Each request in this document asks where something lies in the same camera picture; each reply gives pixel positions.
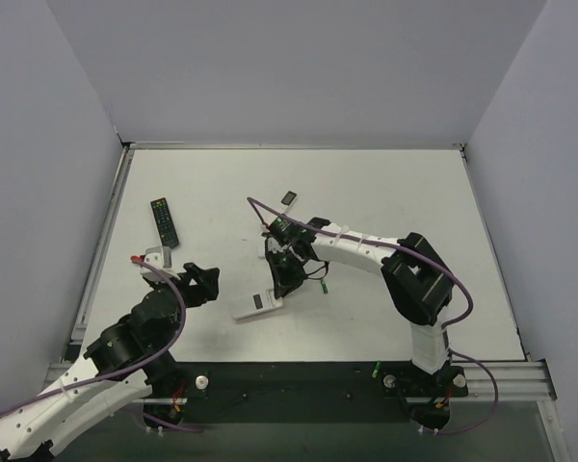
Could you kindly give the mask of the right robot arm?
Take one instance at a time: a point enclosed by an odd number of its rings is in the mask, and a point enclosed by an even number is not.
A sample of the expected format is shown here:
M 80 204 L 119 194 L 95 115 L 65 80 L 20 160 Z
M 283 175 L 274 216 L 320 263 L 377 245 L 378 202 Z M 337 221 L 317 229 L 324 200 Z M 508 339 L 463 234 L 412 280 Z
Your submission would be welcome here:
M 296 291 L 310 274 L 305 266 L 342 264 L 382 278 L 393 306 L 411 327 L 413 366 L 430 375 L 450 361 L 450 348 L 439 313 L 452 299 L 448 267 L 420 234 L 382 238 L 350 230 L 324 218 L 298 224 L 277 218 L 266 226 L 265 258 L 274 297 Z

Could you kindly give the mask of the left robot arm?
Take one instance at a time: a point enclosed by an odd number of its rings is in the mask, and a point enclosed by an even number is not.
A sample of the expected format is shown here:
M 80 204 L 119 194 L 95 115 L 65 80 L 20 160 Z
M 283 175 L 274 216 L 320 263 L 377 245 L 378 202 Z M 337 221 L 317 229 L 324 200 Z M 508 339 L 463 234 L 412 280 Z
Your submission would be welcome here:
M 170 349 L 187 309 L 217 299 L 220 271 L 187 263 L 176 273 L 147 257 L 132 262 L 150 292 L 39 395 L 0 412 L 0 461 L 50 461 L 133 400 L 177 387 Z

